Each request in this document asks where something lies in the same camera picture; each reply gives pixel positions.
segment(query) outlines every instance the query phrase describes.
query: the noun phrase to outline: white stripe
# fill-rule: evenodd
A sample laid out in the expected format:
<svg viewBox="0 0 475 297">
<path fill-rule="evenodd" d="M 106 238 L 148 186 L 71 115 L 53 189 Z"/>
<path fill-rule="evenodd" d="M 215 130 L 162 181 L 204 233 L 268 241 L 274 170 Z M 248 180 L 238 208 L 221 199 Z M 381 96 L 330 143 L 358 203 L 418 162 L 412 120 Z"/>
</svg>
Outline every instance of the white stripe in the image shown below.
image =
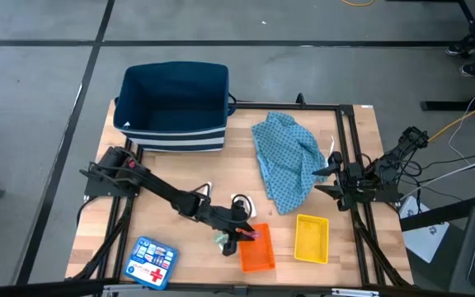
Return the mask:
<svg viewBox="0 0 475 297">
<path fill-rule="evenodd" d="M 199 139 L 199 140 L 154 140 L 154 139 L 134 139 L 130 138 L 136 144 L 149 145 L 204 145 L 204 144 L 222 144 L 224 137 L 214 139 Z"/>
<path fill-rule="evenodd" d="M 197 153 L 197 152 L 218 152 L 220 150 L 223 150 L 223 148 L 201 149 L 201 150 L 195 150 L 195 151 L 175 151 L 175 150 L 158 149 L 158 148 L 145 148 L 144 150 L 153 151 L 153 152 Z"/>
<path fill-rule="evenodd" d="M 219 127 L 210 130 L 204 131 L 197 131 L 197 132 L 185 132 L 185 133 L 159 133 L 159 132 L 142 132 L 142 131 L 132 131 L 132 130 L 124 130 L 119 129 L 120 132 L 127 133 L 127 134 L 138 134 L 138 135 L 159 135 L 159 136 L 188 136 L 188 135 L 200 135 L 200 134 L 208 134 L 213 132 L 225 131 L 227 127 Z"/>
</svg>

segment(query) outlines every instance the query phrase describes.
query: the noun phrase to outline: blue first aid box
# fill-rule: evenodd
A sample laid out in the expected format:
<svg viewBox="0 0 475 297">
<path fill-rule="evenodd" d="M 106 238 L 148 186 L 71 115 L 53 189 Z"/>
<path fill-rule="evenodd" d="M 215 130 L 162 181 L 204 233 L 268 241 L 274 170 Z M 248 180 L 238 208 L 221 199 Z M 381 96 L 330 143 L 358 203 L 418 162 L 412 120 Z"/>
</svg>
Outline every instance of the blue first aid box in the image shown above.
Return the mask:
<svg viewBox="0 0 475 297">
<path fill-rule="evenodd" d="M 124 275 L 155 290 L 164 290 L 178 258 L 175 248 L 141 236 L 126 262 Z"/>
</svg>

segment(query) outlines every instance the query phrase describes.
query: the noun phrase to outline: wooden table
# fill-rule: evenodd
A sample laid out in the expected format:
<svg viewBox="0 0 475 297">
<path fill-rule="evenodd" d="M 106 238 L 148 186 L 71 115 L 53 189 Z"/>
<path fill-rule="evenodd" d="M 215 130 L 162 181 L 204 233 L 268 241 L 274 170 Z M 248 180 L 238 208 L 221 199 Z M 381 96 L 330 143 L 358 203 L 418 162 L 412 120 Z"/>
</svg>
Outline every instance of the wooden table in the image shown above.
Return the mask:
<svg viewBox="0 0 475 297">
<path fill-rule="evenodd" d="M 100 159 L 108 147 L 124 145 L 125 137 L 112 124 L 113 110 L 114 105 L 111 103 L 96 160 Z M 354 106 L 354 110 L 362 152 L 371 158 L 382 156 L 383 148 L 373 108 Z M 238 252 L 225 257 L 213 242 L 215 230 L 202 223 L 195 224 L 182 218 L 167 201 L 146 190 L 141 190 L 134 202 L 124 261 L 128 258 L 136 239 L 144 235 L 180 251 L 179 262 L 170 279 L 173 283 L 361 285 L 349 211 L 338 211 L 336 202 L 330 196 L 315 189 L 311 190 L 303 205 L 286 215 L 279 215 L 274 201 L 266 198 L 256 160 L 251 126 L 265 120 L 268 112 L 268 110 L 238 109 L 228 118 L 225 147 L 220 152 L 145 152 L 142 163 L 150 168 L 153 174 L 182 190 L 194 189 L 208 181 L 213 182 L 212 205 L 229 207 L 230 196 L 233 193 L 251 196 L 257 207 L 257 217 L 251 219 L 250 224 L 269 224 L 276 269 L 243 273 Z M 335 149 L 340 151 L 335 112 L 297 110 L 281 112 L 292 115 L 300 125 L 313 133 L 324 156 L 329 154 L 331 135 L 335 138 Z M 344 120 L 344 126 L 350 148 L 350 159 L 354 160 L 347 119 Z M 325 184 L 332 184 L 333 180 L 334 177 L 329 177 Z M 102 244 L 111 202 L 110 197 L 100 197 L 82 212 L 66 276 L 73 276 L 80 272 Z M 412 283 L 412 274 L 397 214 L 385 204 L 373 203 L 372 206 L 379 246 L 401 276 Z M 360 213 L 363 215 L 364 212 L 361 210 L 362 207 L 360 207 Z M 329 219 L 328 264 L 301 262 L 294 259 L 297 214 Z M 112 274 L 115 255 L 116 244 L 110 252 L 106 276 Z M 376 283 L 373 259 L 367 247 L 365 247 L 365 255 L 369 278 Z M 129 281 L 124 276 L 121 280 Z"/>
</svg>

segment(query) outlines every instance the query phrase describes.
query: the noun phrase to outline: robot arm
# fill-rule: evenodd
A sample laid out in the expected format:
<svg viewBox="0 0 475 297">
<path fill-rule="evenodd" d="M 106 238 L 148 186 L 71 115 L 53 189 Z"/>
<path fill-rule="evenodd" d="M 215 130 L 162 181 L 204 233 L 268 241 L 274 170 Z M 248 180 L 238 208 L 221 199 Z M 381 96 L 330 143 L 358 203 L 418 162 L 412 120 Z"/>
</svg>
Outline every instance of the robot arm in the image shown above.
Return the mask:
<svg viewBox="0 0 475 297">
<path fill-rule="evenodd" d="M 338 200 L 338 210 L 346 211 L 356 206 L 357 202 L 396 202 L 401 198 L 397 190 L 397 177 L 406 156 L 428 145 L 428 135 L 416 127 L 408 127 L 392 150 L 375 159 L 366 168 L 359 163 L 344 164 L 341 169 L 342 156 L 333 152 L 329 157 L 329 166 L 313 174 L 328 177 L 335 173 L 334 186 L 315 186 Z"/>
<path fill-rule="evenodd" d="M 113 186 L 116 190 L 134 193 L 133 196 L 143 187 L 169 201 L 179 215 L 228 234 L 228 241 L 223 246 L 224 256 L 236 252 L 238 241 L 254 240 L 253 237 L 236 231 L 254 231 L 247 223 L 250 215 L 245 211 L 243 201 L 233 200 L 230 209 L 212 206 L 210 197 L 196 191 L 176 189 L 152 174 L 131 152 L 123 148 L 108 148 L 99 163 L 91 163 L 86 171 L 80 172 L 95 184 Z"/>
</svg>

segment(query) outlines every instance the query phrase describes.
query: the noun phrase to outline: white cable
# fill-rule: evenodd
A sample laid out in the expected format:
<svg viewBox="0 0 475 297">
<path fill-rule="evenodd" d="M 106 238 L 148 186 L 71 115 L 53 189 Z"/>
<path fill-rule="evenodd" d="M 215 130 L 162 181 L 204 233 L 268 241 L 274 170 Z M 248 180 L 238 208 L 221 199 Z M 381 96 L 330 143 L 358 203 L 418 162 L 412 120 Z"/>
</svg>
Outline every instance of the white cable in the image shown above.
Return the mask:
<svg viewBox="0 0 475 297">
<path fill-rule="evenodd" d="M 465 113 L 463 114 L 463 117 L 461 118 L 461 121 L 459 122 L 459 127 L 454 131 L 454 133 L 452 134 L 452 136 L 450 136 L 450 139 L 449 139 L 449 146 L 450 148 L 455 151 L 461 158 L 463 158 L 463 160 L 468 164 L 470 165 L 470 162 L 465 158 L 465 156 L 463 156 L 462 153 L 460 153 L 455 147 L 452 146 L 452 139 L 454 139 L 454 136 L 458 133 L 459 129 L 461 129 L 461 126 L 463 125 L 463 122 L 465 120 L 465 116 L 467 115 L 468 113 L 468 110 L 470 109 L 470 106 L 472 105 L 472 103 L 474 102 L 475 100 L 475 96 L 474 98 L 472 98 L 472 100 L 470 101 L 470 103 L 468 103 L 468 106 L 467 106 L 467 110 L 465 111 Z"/>
<path fill-rule="evenodd" d="M 471 168 L 471 167 L 474 167 L 474 166 L 475 166 L 475 163 L 474 163 L 474 164 L 471 164 L 471 165 L 468 165 L 468 166 L 466 166 L 466 167 L 463 167 L 463 168 L 461 168 L 461 169 L 454 170 L 454 171 L 452 171 L 452 172 L 446 173 L 446 174 L 444 174 L 444 175 L 442 175 L 442 176 L 440 176 L 440 177 L 436 177 L 436 178 L 434 178 L 433 180 L 428 181 L 427 183 L 424 183 L 424 184 L 422 184 L 421 186 L 418 186 L 417 188 L 413 189 L 413 191 L 411 191 L 411 192 L 409 192 L 408 194 L 404 195 L 401 199 L 403 199 L 404 197 L 408 197 L 409 195 L 413 194 L 415 191 L 419 190 L 419 189 L 422 188 L 423 186 L 428 186 L 428 185 L 430 185 L 432 182 L 437 182 L 437 181 L 440 180 L 441 178 L 445 178 L 445 177 L 451 176 L 451 175 L 454 174 L 454 173 L 458 173 L 458 172 L 461 172 L 461 171 L 463 171 L 463 170 L 467 170 L 467 169 L 469 169 L 469 168 Z"/>
</svg>

